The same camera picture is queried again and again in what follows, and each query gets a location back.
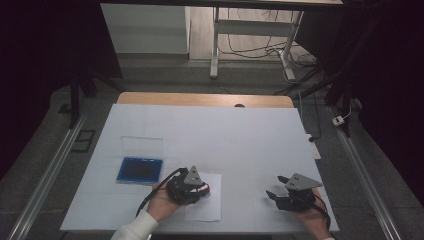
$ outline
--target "human hand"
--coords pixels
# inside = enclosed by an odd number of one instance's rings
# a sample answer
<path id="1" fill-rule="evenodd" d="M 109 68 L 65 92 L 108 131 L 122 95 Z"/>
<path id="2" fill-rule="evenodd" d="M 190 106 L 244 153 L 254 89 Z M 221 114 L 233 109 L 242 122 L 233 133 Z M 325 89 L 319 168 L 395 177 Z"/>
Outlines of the human hand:
<path id="1" fill-rule="evenodd" d="M 312 189 L 314 194 L 321 198 L 318 190 L 315 188 Z M 325 209 L 324 203 L 317 198 L 315 201 L 315 205 L 318 207 Z M 303 212 L 291 212 L 299 221 L 302 223 L 303 227 L 317 240 L 322 240 L 331 237 L 330 232 L 327 230 L 327 225 L 325 222 L 325 217 L 322 213 L 317 210 L 311 208 L 309 210 Z"/>
<path id="2" fill-rule="evenodd" d="M 170 217 L 175 210 L 180 207 L 169 199 L 168 193 L 166 192 L 166 184 L 167 183 L 165 183 L 162 188 L 156 192 L 150 200 L 149 207 L 147 208 L 147 212 L 158 222 Z M 159 184 L 155 184 L 152 188 L 156 189 L 158 185 Z"/>

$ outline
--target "white wall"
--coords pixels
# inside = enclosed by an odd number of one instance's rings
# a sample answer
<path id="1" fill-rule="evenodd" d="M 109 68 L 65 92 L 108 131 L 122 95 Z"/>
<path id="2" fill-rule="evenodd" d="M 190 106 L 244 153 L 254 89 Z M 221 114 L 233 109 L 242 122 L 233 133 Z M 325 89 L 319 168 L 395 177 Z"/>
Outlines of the white wall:
<path id="1" fill-rule="evenodd" d="M 101 6 L 116 53 L 189 52 L 189 7 Z"/>

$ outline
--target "white table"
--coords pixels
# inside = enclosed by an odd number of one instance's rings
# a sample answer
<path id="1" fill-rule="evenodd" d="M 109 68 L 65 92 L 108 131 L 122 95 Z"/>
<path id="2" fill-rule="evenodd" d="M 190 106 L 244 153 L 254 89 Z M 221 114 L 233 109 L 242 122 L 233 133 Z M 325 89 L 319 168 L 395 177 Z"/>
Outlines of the white table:
<path id="1" fill-rule="evenodd" d="M 115 182 L 123 157 L 121 136 L 164 139 L 162 177 L 192 165 L 222 175 L 219 222 L 185 221 L 181 208 L 156 233 L 305 231 L 265 193 L 286 193 L 278 175 L 300 173 L 321 181 L 297 109 L 132 104 L 111 109 L 61 230 L 114 231 L 134 219 L 151 188 Z M 332 217 L 330 230 L 338 231 L 325 189 L 319 191 Z"/>

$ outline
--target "dark background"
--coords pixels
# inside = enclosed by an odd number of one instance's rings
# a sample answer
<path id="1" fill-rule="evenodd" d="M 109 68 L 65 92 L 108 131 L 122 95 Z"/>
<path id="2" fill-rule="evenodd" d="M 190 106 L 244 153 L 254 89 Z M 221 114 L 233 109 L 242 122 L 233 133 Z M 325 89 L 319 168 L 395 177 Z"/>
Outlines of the dark background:
<path id="1" fill-rule="evenodd" d="M 422 9 L 419 1 L 392 1 L 349 74 L 352 95 L 363 105 L 361 122 L 421 204 Z M 49 109 L 53 91 L 87 68 L 109 77 L 122 76 L 96 2 L 1 1 L 0 16 L 3 177 Z M 339 21 L 332 54 L 343 49 L 361 23 L 350 15 Z"/>

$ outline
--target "white paper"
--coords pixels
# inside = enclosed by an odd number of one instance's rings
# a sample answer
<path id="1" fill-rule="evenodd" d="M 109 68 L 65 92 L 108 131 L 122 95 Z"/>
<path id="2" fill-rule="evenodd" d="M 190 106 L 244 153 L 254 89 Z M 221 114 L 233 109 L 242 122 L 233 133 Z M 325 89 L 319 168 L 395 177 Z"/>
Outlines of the white paper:
<path id="1" fill-rule="evenodd" d="M 209 184 L 211 195 L 186 207 L 185 220 L 215 222 L 221 220 L 221 174 L 200 173 L 203 182 Z"/>

